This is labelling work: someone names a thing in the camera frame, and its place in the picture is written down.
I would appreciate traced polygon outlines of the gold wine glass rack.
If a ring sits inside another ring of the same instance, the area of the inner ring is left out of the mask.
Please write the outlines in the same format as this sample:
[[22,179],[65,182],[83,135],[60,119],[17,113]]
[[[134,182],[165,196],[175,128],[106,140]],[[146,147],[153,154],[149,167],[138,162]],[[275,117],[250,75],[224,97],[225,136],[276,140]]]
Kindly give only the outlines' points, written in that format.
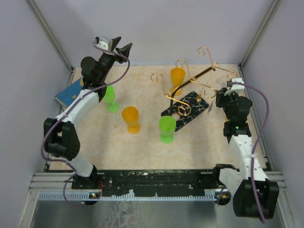
[[[177,87],[172,94],[170,92],[166,92],[164,77],[161,73],[155,72],[150,76],[150,79],[154,83],[159,82],[160,79],[162,80],[163,95],[165,98],[169,99],[170,105],[161,113],[161,117],[170,115],[175,119],[175,132],[186,126],[189,122],[194,120],[209,107],[208,103],[202,98],[202,96],[205,96],[208,99],[212,99],[216,96],[215,88],[207,84],[200,83],[198,81],[199,78],[206,75],[210,71],[216,71],[217,69],[228,72],[228,75],[230,75],[231,78],[236,78],[238,76],[237,73],[233,71],[219,67],[219,64],[213,61],[211,52],[207,47],[199,47],[198,54],[201,56],[208,54],[211,61],[211,66],[209,66],[206,70],[198,73],[197,75],[192,76],[190,74],[190,69],[187,61],[183,59],[177,60],[175,67],[183,68],[186,72],[186,75],[183,83]],[[201,91],[199,93],[192,91],[183,98],[176,99],[176,96],[178,96],[185,87],[190,86],[191,84],[201,86]]]

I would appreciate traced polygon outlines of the clear wine glass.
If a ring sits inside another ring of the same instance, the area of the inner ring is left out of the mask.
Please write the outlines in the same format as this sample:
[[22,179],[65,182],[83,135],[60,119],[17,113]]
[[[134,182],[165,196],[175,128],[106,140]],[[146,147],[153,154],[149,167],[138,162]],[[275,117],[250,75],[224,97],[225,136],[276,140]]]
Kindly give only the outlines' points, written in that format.
[[[217,84],[221,87],[221,88],[225,88],[227,87],[227,81],[230,80],[230,75],[227,75],[225,77],[220,77],[217,79]],[[213,107],[215,107],[216,104],[216,98],[211,102],[211,104],[209,105],[208,108],[208,114],[212,111]]]

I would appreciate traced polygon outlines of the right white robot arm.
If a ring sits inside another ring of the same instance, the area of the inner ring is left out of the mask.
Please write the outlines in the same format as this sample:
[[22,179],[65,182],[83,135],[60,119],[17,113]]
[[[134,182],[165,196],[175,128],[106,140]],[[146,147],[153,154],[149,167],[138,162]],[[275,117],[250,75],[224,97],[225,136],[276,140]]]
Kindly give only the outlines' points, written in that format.
[[253,152],[254,144],[247,123],[251,106],[252,101],[237,91],[228,88],[216,91],[216,107],[222,108],[227,118],[223,135],[239,168],[221,168],[212,176],[212,182],[230,192],[236,216],[264,221],[274,216],[279,186],[265,174]]

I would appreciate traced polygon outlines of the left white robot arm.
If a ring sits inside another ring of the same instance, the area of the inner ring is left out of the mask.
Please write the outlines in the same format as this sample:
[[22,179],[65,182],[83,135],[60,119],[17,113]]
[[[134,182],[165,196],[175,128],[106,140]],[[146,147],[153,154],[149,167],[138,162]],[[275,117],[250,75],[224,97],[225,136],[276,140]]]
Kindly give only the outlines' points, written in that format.
[[87,114],[105,97],[109,86],[121,78],[106,83],[106,77],[115,62],[130,64],[129,54],[132,43],[118,47],[121,37],[113,39],[96,37],[94,47],[102,51],[98,60],[87,56],[81,60],[81,75],[84,85],[64,112],[44,121],[44,138],[40,153],[47,162],[62,162],[69,166],[82,183],[92,189],[98,185],[99,177],[94,174],[96,167],[80,151],[80,141],[76,132]]

